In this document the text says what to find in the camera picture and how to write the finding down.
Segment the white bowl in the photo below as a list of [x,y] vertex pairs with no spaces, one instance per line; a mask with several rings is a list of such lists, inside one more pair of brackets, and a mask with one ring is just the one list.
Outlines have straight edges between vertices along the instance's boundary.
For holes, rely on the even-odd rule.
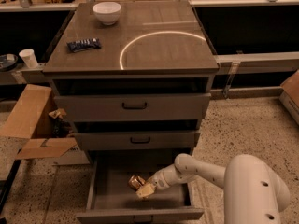
[[104,25],[112,25],[120,17],[121,5],[115,2],[102,2],[93,6],[93,13]]

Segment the open drawer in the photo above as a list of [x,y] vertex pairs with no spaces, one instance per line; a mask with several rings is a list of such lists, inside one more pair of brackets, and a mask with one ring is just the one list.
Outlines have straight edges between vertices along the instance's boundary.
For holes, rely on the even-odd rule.
[[173,163],[188,149],[101,151],[97,153],[87,210],[77,214],[83,224],[165,223],[199,219],[202,209],[193,206],[188,185],[178,185],[140,200],[128,187],[132,175],[147,179]]

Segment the drawer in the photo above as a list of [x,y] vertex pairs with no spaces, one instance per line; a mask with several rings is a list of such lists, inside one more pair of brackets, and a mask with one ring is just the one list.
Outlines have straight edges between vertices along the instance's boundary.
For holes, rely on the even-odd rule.
[[199,219],[203,210],[194,207],[189,185],[173,186],[141,201],[127,184],[132,175],[147,179],[173,163],[180,150],[183,149],[98,152],[86,212],[77,214],[79,221],[83,224],[176,223]]
[[210,94],[57,96],[71,121],[202,119]]
[[175,132],[122,132],[76,133],[82,150],[195,148],[200,133],[197,131]]

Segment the cabinet drawer front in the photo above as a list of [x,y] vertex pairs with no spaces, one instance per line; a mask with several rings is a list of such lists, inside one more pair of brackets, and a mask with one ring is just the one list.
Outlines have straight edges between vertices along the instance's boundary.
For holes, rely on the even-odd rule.
[[57,96],[72,121],[174,120],[201,119],[210,94]]
[[196,131],[76,133],[76,140],[82,150],[194,148],[199,135]]

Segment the brown cardboard flap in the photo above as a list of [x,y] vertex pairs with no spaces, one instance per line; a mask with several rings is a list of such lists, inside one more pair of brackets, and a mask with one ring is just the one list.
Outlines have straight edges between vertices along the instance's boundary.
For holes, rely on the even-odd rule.
[[282,89],[299,106],[299,70],[287,78],[282,84]]
[[19,152],[17,160],[60,157],[75,146],[75,138],[30,139]]
[[27,85],[0,130],[1,136],[30,139],[51,134],[48,113],[54,109],[51,88]]

